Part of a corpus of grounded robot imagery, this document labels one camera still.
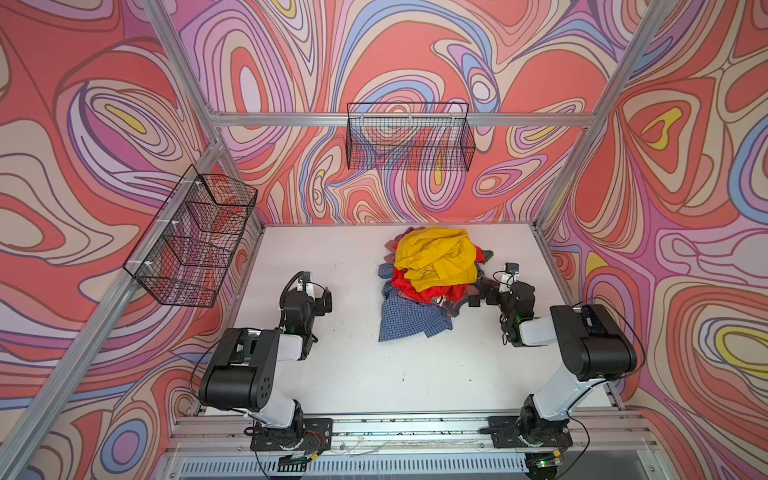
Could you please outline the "maroon garment grey trim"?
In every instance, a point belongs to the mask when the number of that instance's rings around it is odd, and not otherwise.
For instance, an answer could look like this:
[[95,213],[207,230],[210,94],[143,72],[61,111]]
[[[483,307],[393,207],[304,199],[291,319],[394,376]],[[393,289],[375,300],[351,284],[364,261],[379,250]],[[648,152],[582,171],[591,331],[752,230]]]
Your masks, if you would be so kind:
[[463,307],[470,308],[467,304],[467,297],[478,293],[481,293],[481,290],[475,285],[470,285],[466,288],[464,294],[458,300],[443,299],[439,303],[439,306],[447,317],[455,318],[460,314],[460,311]]

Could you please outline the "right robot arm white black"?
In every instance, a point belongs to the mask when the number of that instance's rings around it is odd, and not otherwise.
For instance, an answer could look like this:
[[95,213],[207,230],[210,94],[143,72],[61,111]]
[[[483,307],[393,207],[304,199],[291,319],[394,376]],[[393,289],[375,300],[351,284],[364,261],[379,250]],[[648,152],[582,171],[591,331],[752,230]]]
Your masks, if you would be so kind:
[[535,288],[520,281],[479,282],[480,301],[500,310],[502,340],[517,348],[556,345],[561,363],[517,416],[491,416],[481,429],[496,448],[569,447],[574,407],[596,386],[637,367],[635,347],[602,305],[556,305],[534,315]]

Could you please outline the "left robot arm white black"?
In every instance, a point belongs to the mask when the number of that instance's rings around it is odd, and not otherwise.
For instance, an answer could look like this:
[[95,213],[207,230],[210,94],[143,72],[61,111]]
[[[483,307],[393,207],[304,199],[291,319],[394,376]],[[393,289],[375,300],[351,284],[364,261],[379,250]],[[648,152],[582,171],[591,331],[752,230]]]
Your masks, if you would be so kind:
[[281,292],[280,319],[273,329],[230,328],[218,342],[201,379],[201,405],[241,413],[258,425],[303,434],[300,402],[276,390],[281,362],[301,362],[318,342],[315,320],[333,310],[331,291],[309,280],[293,280]]

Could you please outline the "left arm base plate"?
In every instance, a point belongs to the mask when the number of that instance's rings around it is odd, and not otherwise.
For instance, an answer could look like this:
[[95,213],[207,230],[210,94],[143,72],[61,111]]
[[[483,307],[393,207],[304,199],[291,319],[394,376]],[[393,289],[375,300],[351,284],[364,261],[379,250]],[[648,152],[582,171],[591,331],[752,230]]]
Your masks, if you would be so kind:
[[257,424],[247,427],[244,433],[250,437],[250,449],[257,453],[321,454],[331,447],[333,420],[327,417],[308,418],[284,429]]

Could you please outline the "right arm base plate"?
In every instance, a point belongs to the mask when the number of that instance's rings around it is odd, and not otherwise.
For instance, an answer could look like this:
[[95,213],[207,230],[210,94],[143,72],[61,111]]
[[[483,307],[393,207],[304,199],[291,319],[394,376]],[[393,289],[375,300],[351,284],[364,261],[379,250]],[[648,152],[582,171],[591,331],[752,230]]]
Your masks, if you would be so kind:
[[491,437],[493,446],[567,450],[573,445],[567,421],[549,421],[519,416],[491,416],[479,432]]

